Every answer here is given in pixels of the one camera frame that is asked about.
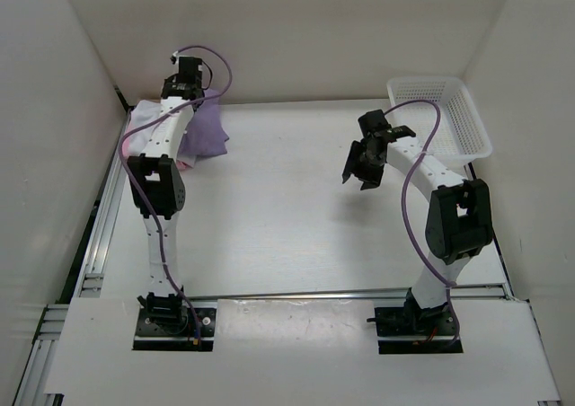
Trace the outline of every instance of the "purple cable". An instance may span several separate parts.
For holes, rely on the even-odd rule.
[[[451,301],[451,288],[457,286],[457,283],[454,282],[453,280],[447,280],[446,278],[441,276],[441,274],[436,270],[436,268],[433,267],[431,262],[429,262],[425,253],[423,253],[423,250],[421,249],[420,244],[417,243],[417,239],[415,238],[415,234],[413,233],[413,230],[411,229],[410,219],[407,216],[407,188],[409,187],[411,177],[413,176],[415,171],[418,169],[418,167],[423,162],[423,158],[425,157],[426,151],[428,150],[429,145],[431,144],[431,140],[433,139],[435,134],[438,132],[439,123],[441,121],[441,110],[439,109],[438,105],[433,101],[428,101],[427,99],[414,99],[412,101],[406,101],[406,102],[398,103],[394,107],[387,110],[384,113],[384,115],[387,115],[390,112],[397,110],[398,108],[404,107],[405,105],[410,105],[412,103],[420,103],[420,102],[428,103],[429,105],[431,105],[435,109],[435,112],[437,113],[437,119],[435,121],[435,126],[433,127],[433,129],[431,130],[431,133],[428,136],[428,139],[426,139],[425,143],[423,144],[423,148],[421,149],[420,156],[417,158],[415,163],[411,166],[411,168],[407,172],[407,174],[405,174],[405,181],[403,182],[403,186],[402,186],[402,217],[403,217],[403,223],[405,224],[405,229],[406,229],[407,234],[410,238],[410,242],[413,245],[413,248],[415,249],[417,254],[420,256],[420,259],[423,261],[423,263],[428,268],[428,270],[431,271],[433,276],[435,276],[441,283],[443,283],[446,286],[447,308],[449,309],[449,312],[451,313],[451,316],[453,317],[454,325],[456,327],[456,333],[454,334],[453,339],[451,340],[451,342],[448,345],[446,345],[446,348],[448,348],[451,345],[453,345],[457,341],[457,339],[459,338],[459,332],[460,332],[460,328],[461,328],[460,324],[459,324],[459,319],[457,318],[456,311],[455,311],[455,309],[453,307],[453,303]]]
[[[177,107],[171,109],[170,112],[167,112],[163,116],[160,116],[158,119],[151,121],[150,123],[146,123],[145,125],[140,126],[139,128],[134,128],[134,129],[130,130],[129,132],[124,134],[123,137],[121,137],[119,139],[118,156],[119,156],[119,161],[122,164],[122,167],[124,168],[124,170],[126,170],[126,174],[128,175],[128,179],[129,179],[130,183],[132,183],[132,185],[134,186],[134,189],[136,189],[136,192],[138,193],[138,195],[140,196],[140,198],[144,202],[144,205],[146,206],[147,210],[150,212],[150,216],[152,216],[152,218],[154,219],[155,225],[158,228],[157,230],[158,230],[158,237],[159,237],[159,241],[160,241],[160,258],[162,260],[165,276],[168,279],[168,281],[170,282],[170,285],[172,286],[172,288],[176,292],[176,294],[190,308],[191,314],[192,314],[192,316],[194,318],[194,322],[196,324],[196,339],[198,340],[198,343],[200,343],[201,342],[200,325],[199,325],[198,315],[196,314],[196,310],[194,309],[194,306],[192,305],[190,299],[178,288],[178,286],[176,285],[176,282],[173,280],[172,274],[170,273],[170,269],[166,265],[165,250],[164,250],[164,230],[162,228],[162,224],[160,223],[160,218],[155,213],[155,210],[152,207],[150,200],[147,198],[146,193],[144,192],[142,187],[137,182],[136,177],[134,176],[132,171],[129,169],[128,162],[126,159],[124,159],[124,155],[122,153],[122,146],[124,144],[124,141],[126,141],[128,138],[130,138],[132,135],[136,134],[140,130],[144,130],[147,128],[151,128],[152,126],[158,125],[158,124],[162,123],[164,120],[168,119],[172,114],[174,114],[180,110],[183,110],[184,108],[186,108],[190,105],[193,105],[195,103],[200,103],[203,101],[207,101],[209,99],[219,98],[225,92],[227,92],[227,90],[230,88],[230,85],[232,85],[232,81],[234,79],[234,77],[232,76],[232,68],[230,67],[229,63],[227,62],[227,60],[224,57],[222,57],[219,53],[217,53],[215,50],[211,49],[210,47],[205,47],[203,45],[189,45],[188,47],[184,47],[183,49],[178,49],[176,51],[176,54],[182,53],[183,51],[186,51],[188,49],[205,49],[206,51],[209,51],[210,53],[216,55],[224,63],[224,65],[226,65],[226,68],[227,68],[227,73],[229,75],[229,78],[228,78],[226,86],[224,87],[224,89],[222,90],[221,93],[216,93],[216,94],[212,94],[210,96],[205,96],[203,98],[198,98],[198,99],[193,99],[191,101],[186,101],[186,102],[178,105]]]

